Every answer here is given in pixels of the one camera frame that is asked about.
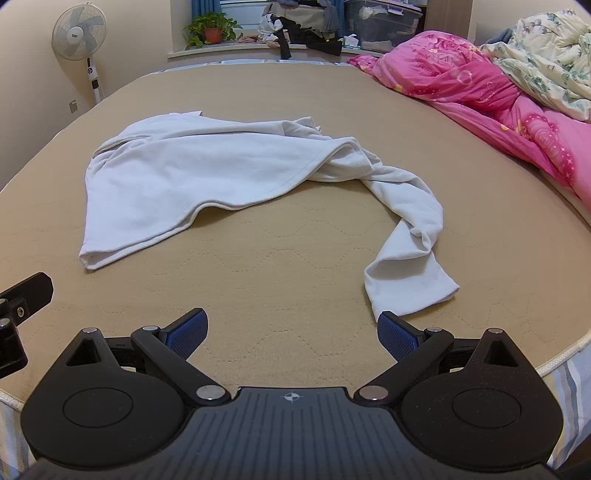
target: terracotta pot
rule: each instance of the terracotta pot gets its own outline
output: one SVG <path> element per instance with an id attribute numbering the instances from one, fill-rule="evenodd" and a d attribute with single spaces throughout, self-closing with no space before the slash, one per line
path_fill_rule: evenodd
<path id="1" fill-rule="evenodd" d="M 211 43 L 220 43 L 222 41 L 222 29 L 221 28 L 206 28 L 205 29 L 205 40 Z"/>

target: fan stand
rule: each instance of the fan stand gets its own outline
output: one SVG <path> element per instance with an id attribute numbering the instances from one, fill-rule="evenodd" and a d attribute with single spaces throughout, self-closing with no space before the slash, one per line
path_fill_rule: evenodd
<path id="1" fill-rule="evenodd" d="M 95 61 L 92 58 L 92 55 L 86 59 L 86 67 L 88 79 L 92 86 L 92 92 L 95 94 L 95 105 L 98 105 L 102 100 L 102 96 L 100 94 L 99 74 L 96 71 Z"/>

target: floral comforter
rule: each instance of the floral comforter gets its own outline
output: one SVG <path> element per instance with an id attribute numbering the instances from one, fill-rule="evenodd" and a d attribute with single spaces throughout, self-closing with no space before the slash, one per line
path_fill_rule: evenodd
<path id="1" fill-rule="evenodd" d="M 542 105 L 591 122 L 591 26 L 572 10 L 519 20 L 508 44 L 480 50 Z"/>
<path id="2" fill-rule="evenodd" d="M 535 103 L 467 40 L 427 31 L 379 59 L 349 63 L 536 165 L 591 209 L 591 124 Z"/>

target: logo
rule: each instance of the logo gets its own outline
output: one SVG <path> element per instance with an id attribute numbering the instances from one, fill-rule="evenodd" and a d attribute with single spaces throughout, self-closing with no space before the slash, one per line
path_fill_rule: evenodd
<path id="1" fill-rule="evenodd" d="M 283 395 L 282 398 L 286 399 L 290 403 L 293 403 L 303 397 L 301 395 L 298 395 L 296 392 L 289 392 L 288 394 Z"/>

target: green leaves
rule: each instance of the green leaves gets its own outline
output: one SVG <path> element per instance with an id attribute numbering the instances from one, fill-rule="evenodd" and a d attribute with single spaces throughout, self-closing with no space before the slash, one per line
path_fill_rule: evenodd
<path id="1" fill-rule="evenodd" d="M 207 12 L 204 15 L 193 18 L 193 22 L 186 27 L 186 30 L 189 32 L 186 50 L 210 44 L 205 41 L 205 30 L 207 28 L 221 28 L 222 41 L 232 41 L 236 40 L 234 29 L 242 27 L 233 18 L 227 18 L 224 12 Z"/>

